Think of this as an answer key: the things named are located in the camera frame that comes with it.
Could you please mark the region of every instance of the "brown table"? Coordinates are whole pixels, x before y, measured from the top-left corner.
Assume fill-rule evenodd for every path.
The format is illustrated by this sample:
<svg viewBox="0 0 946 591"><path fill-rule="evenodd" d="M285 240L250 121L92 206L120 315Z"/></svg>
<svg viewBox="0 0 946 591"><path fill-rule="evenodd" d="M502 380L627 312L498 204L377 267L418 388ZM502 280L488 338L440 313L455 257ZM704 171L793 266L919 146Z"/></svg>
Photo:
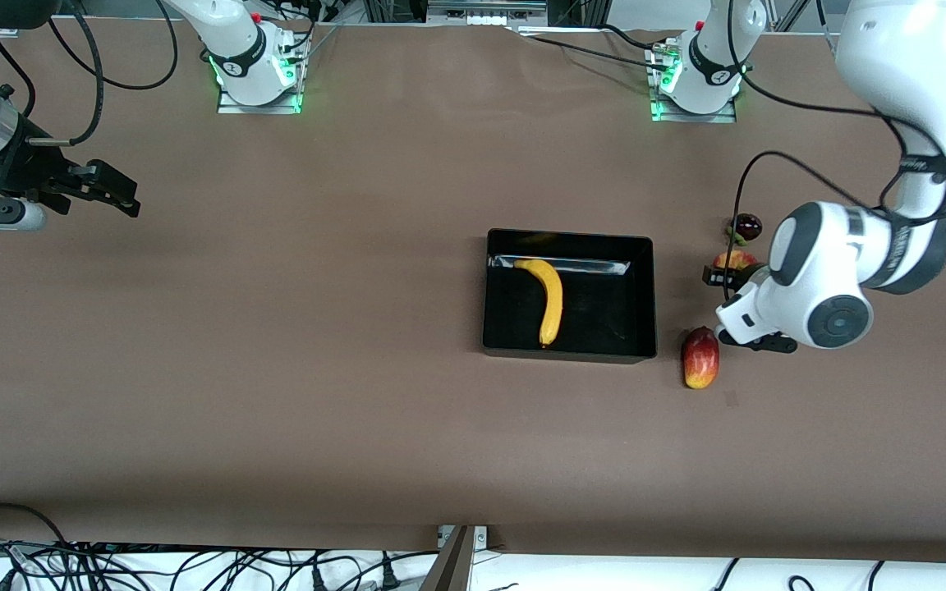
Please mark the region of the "brown table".
<svg viewBox="0 0 946 591"><path fill-rule="evenodd" d="M93 27L110 77L164 70L161 22ZM79 202L0 233L0 500L75 539L425 547L462 521L512 551L946 560L946 272L871 293L853 348L726 348L706 392L677 360L714 324L699 273L748 158L788 150L871 199L897 158L881 123L755 94L736 125L656 123L638 68L491 27L348 27L300 116L218 116L177 28L172 81L109 89L69 151L132 175L141 217ZM48 30L8 44L34 120L81 131L93 79ZM767 89L859 104L819 38L752 57ZM772 229L808 199L831 195L763 162L746 210ZM485 356L493 227L654 239L659 358Z"/></svg>

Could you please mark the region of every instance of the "black rectangular container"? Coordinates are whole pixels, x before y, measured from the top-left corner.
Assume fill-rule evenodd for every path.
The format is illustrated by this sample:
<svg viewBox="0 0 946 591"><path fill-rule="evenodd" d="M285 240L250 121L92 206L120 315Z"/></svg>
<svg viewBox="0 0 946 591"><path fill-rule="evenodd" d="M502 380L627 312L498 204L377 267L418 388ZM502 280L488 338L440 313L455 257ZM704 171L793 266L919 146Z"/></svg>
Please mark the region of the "black rectangular container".
<svg viewBox="0 0 946 591"><path fill-rule="evenodd" d="M545 290L518 259L545 259L560 274L557 340L538 341ZM488 232L484 352L496 356L637 363L656 356L652 241L638 236Z"/></svg>

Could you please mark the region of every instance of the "dark purple fruit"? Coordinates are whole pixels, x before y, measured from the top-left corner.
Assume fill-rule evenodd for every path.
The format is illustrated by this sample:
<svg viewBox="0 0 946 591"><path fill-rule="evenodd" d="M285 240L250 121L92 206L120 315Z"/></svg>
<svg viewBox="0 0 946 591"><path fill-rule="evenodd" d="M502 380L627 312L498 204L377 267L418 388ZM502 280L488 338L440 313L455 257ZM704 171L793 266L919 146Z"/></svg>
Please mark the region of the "dark purple fruit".
<svg viewBox="0 0 946 591"><path fill-rule="evenodd" d="M732 227L732 220L728 220L728 227ZM740 213L736 216L736 233L743 240L750 242L761 236L761 220L752 213Z"/></svg>

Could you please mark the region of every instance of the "metal bracket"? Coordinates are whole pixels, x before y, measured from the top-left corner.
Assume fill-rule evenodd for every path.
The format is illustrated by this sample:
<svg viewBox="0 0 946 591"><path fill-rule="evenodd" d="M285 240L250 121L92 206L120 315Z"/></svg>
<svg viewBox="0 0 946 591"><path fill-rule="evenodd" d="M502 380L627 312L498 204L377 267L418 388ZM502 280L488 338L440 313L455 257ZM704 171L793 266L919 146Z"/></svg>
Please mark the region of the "metal bracket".
<svg viewBox="0 0 946 591"><path fill-rule="evenodd" d="M701 115L698 112L687 112L680 108L673 98L669 98L667 91L673 89L681 72L686 70L681 59L681 46L676 38L667 38L661 44L655 44L652 49L645 50L645 61L650 64L661 64L667 67L665 71L645 68L649 76L649 97L652 100L653 121L678 121L682 123L735 123L736 104L735 96L739 91L739 84L732 92L725 106L719 112Z"/></svg>
<svg viewBox="0 0 946 591"><path fill-rule="evenodd" d="M301 101L305 97L305 78L309 74L310 45L312 45L312 36L306 34L305 40L301 41L296 48L279 56L281 75L296 79L296 83L290 89L284 90L284 93L274 101L263 105L251 106L237 103L234 98L228 96L221 82L221 75L217 72L217 68L214 68L214 74L218 77L218 113L222 115L294 115L301 112Z"/></svg>
<svg viewBox="0 0 946 591"><path fill-rule="evenodd" d="M421 583L420 591L468 591L473 553L478 543L488 547L488 528L485 526L442 526L437 530L437 541L446 541L436 555L433 567Z"/></svg>

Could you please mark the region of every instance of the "yellow banana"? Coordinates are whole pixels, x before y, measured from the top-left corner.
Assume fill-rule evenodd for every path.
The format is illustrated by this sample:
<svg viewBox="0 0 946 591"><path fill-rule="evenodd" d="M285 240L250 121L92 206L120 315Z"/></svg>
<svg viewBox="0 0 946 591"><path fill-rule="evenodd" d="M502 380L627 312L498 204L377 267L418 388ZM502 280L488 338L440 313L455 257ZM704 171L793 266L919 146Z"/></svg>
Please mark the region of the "yellow banana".
<svg viewBox="0 0 946 591"><path fill-rule="evenodd" d="M549 343L553 343L560 330L560 313L562 313L564 301L557 269L542 259L519 259L513 266L532 273L545 289L545 314L542 314L540 344L543 348L549 347Z"/></svg>

